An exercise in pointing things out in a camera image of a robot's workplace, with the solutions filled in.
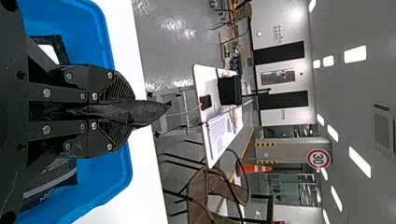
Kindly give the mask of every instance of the white table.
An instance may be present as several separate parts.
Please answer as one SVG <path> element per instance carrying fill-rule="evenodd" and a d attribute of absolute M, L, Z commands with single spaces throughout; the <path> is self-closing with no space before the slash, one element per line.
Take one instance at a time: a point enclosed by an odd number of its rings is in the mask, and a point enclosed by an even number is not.
<path fill-rule="evenodd" d="M 242 121 L 242 106 L 221 106 L 219 99 L 219 89 L 218 89 L 218 74 L 220 77 L 231 77 L 236 76 L 234 71 L 228 71 L 224 69 L 218 69 L 214 67 L 203 66 L 195 64 L 192 67 L 192 75 L 194 78 L 194 86 L 196 90 L 196 98 L 198 100 L 197 104 L 200 104 L 199 98 L 201 96 L 210 95 L 212 100 L 212 106 L 206 110 L 199 109 L 200 120 L 202 123 L 208 122 L 210 119 L 216 116 L 225 116 L 226 119 L 231 119 L 231 113 L 226 113 L 222 115 L 222 112 L 234 109 L 233 117 L 235 123 L 234 132 L 226 132 L 222 136 L 222 143 L 224 150 L 221 152 L 213 151 L 211 155 L 210 143 L 209 143 L 209 131 L 205 124 L 202 126 L 202 137 L 203 146 L 205 149 L 205 156 L 207 161 L 207 166 L 212 168 L 216 162 L 220 159 L 221 155 L 224 153 L 225 149 L 231 144 L 235 137 L 241 132 L 244 123 Z"/>
<path fill-rule="evenodd" d="M 146 99 L 131 0 L 92 1 L 105 14 L 116 69 L 130 82 L 136 99 Z M 134 168 L 131 184 L 75 223 L 168 223 L 151 127 L 132 132 L 129 142 Z"/>

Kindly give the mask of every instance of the speed limit sign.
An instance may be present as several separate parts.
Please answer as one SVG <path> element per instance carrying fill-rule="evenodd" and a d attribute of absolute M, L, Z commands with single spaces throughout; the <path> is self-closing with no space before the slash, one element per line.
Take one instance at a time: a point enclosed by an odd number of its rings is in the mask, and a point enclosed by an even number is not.
<path fill-rule="evenodd" d="M 312 149 L 306 156 L 306 161 L 314 169 L 327 168 L 330 165 L 330 154 L 323 149 Z"/>

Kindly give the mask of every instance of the gray floor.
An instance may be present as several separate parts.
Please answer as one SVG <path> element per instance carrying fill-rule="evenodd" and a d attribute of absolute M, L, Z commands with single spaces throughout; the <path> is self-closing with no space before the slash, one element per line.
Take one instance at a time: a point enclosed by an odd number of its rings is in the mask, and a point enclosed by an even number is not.
<path fill-rule="evenodd" d="M 132 0 L 148 91 L 162 91 L 192 84 L 191 67 L 195 64 L 223 67 L 220 55 L 219 32 L 227 35 L 228 27 L 210 31 L 220 20 L 210 10 L 208 0 Z M 253 106 L 244 107 L 245 127 L 230 148 L 242 154 L 253 130 Z M 183 139 L 201 142 L 200 134 L 156 139 L 157 153 L 171 152 L 200 160 L 203 149 L 182 143 Z M 225 154 L 219 164 L 228 176 L 232 175 L 235 159 Z M 191 178 L 193 171 L 175 165 L 160 166 L 163 187 L 179 190 Z M 176 198 L 164 195 L 168 213 L 185 209 L 185 204 L 173 204 Z M 219 199 L 212 198 L 209 207 L 218 209 Z M 186 223 L 186 216 L 170 217 L 169 223 Z"/>
<path fill-rule="evenodd" d="M 193 64 L 222 67 L 208 0 L 132 0 L 148 91 L 192 83 Z"/>

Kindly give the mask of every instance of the white wall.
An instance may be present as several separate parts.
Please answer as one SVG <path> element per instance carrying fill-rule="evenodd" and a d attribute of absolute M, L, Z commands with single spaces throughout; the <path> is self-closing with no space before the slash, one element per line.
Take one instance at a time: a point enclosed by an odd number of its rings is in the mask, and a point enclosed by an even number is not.
<path fill-rule="evenodd" d="M 322 224 L 322 210 L 314 207 L 275 205 L 275 221 L 291 221 L 291 224 Z"/>
<path fill-rule="evenodd" d="M 315 88 L 312 70 L 311 35 L 307 0 L 256 0 L 253 6 L 251 32 L 254 49 L 264 49 L 304 41 L 305 57 L 279 63 L 256 64 L 258 89 L 271 88 L 270 94 L 308 91 L 309 106 L 263 110 L 263 126 L 313 124 L 315 119 Z M 275 38 L 274 27 L 280 27 L 282 39 Z M 295 81 L 262 85 L 261 73 L 293 69 Z"/>

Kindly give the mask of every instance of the blue plastic container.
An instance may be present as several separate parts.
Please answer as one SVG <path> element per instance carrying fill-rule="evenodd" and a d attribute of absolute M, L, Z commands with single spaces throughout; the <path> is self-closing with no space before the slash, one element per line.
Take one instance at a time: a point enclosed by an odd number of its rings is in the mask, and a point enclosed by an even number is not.
<path fill-rule="evenodd" d="M 86 0 L 18 0 L 28 35 L 61 35 L 72 63 L 114 69 L 102 10 Z M 78 185 L 55 190 L 17 223 L 71 223 L 107 203 L 132 180 L 128 144 L 117 153 L 78 160 Z"/>

